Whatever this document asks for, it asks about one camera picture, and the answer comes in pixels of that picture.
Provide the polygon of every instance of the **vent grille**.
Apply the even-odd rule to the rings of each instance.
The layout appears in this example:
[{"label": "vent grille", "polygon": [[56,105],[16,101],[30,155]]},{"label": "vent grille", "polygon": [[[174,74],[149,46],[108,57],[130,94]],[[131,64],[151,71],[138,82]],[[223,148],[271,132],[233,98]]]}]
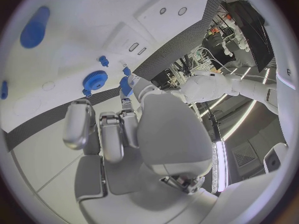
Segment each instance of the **vent grille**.
[{"label": "vent grille", "polygon": [[257,155],[255,154],[250,143],[246,142],[244,144],[239,145],[233,150],[236,163],[238,167],[243,167],[246,164],[257,159]]}]

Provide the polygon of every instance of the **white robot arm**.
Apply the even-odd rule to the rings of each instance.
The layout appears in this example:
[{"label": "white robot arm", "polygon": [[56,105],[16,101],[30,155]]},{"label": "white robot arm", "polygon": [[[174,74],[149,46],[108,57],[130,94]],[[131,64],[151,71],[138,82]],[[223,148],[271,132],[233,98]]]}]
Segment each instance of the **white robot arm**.
[{"label": "white robot arm", "polygon": [[223,94],[243,95],[263,103],[271,112],[278,114],[276,84],[264,85],[251,80],[241,80],[236,75],[222,75],[210,71],[196,71],[179,91],[187,103],[206,102],[220,98]]}]

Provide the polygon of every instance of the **robotic hand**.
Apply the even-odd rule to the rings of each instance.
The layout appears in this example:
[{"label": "robotic hand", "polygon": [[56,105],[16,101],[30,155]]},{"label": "robotic hand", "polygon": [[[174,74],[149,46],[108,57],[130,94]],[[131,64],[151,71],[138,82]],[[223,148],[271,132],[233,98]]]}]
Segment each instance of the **robotic hand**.
[{"label": "robotic hand", "polygon": [[236,75],[222,75],[210,71],[195,71],[180,90],[170,91],[183,97],[183,101],[206,102],[223,94],[243,95],[263,103],[271,112],[278,114],[276,84],[264,85],[251,80],[241,80]]}]

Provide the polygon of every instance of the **blue plastic part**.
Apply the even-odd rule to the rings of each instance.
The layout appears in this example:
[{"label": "blue plastic part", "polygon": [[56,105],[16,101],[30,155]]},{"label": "blue plastic part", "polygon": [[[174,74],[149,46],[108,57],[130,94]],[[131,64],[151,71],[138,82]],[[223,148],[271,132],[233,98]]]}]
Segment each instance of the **blue plastic part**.
[{"label": "blue plastic part", "polygon": [[42,42],[49,17],[50,10],[46,6],[42,6],[36,11],[20,36],[20,42],[24,48],[33,48]]},{"label": "blue plastic part", "polygon": [[121,79],[120,85],[122,88],[122,92],[125,96],[129,97],[131,94],[133,94],[133,89],[128,84],[128,77],[125,76]]},{"label": "blue plastic part", "polygon": [[125,68],[123,69],[123,73],[124,73],[126,76],[130,76],[130,74],[131,74],[131,70],[130,70],[128,67],[125,67]]},{"label": "blue plastic part", "polygon": [[91,90],[97,90],[104,86],[108,79],[108,75],[105,71],[95,71],[90,73],[83,80],[84,90],[82,91],[86,97],[91,97]]},{"label": "blue plastic part", "polygon": [[1,86],[1,100],[5,100],[8,97],[8,86],[7,82],[3,81]]},{"label": "blue plastic part", "polygon": [[108,65],[109,65],[109,61],[107,60],[107,58],[105,56],[101,56],[99,58],[99,62],[101,62],[102,66],[108,67]]}]

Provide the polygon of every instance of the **white floor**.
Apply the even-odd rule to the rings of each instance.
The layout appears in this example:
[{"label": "white floor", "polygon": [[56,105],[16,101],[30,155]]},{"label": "white floor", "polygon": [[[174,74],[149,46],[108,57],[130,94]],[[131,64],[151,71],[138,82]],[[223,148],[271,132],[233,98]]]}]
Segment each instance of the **white floor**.
[{"label": "white floor", "polygon": [[[131,97],[134,108],[139,104]],[[101,112],[118,112],[119,97],[94,106],[97,117]],[[20,167],[35,192],[58,215],[70,224],[86,224],[74,195],[77,165],[83,155],[81,150],[67,148],[62,141],[64,120],[31,136],[13,151]]]}]

